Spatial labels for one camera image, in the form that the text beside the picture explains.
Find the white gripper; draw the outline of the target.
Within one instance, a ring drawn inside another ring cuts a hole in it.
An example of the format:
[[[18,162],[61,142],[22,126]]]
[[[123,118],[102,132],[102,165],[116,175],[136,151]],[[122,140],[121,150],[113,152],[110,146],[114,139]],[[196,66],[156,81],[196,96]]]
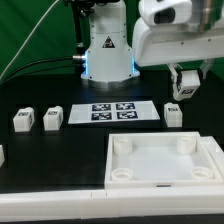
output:
[[[180,97],[175,63],[205,59],[200,70],[206,78],[214,65],[213,58],[224,57],[224,18],[202,33],[182,31],[180,25],[148,26],[140,18],[134,26],[132,48],[134,61],[140,67],[167,64],[173,97]]]

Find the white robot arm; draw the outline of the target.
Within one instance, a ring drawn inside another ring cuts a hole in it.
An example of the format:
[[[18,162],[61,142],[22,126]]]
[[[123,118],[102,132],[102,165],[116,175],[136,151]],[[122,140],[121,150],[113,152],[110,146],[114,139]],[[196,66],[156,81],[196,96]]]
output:
[[[138,10],[128,43],[124,1],[94,6],[83,81],[120,86],[139,76],[137,67],[165,64],[174,99],[192,97],[214,60],[224,57],[224,0],[140,0]]]

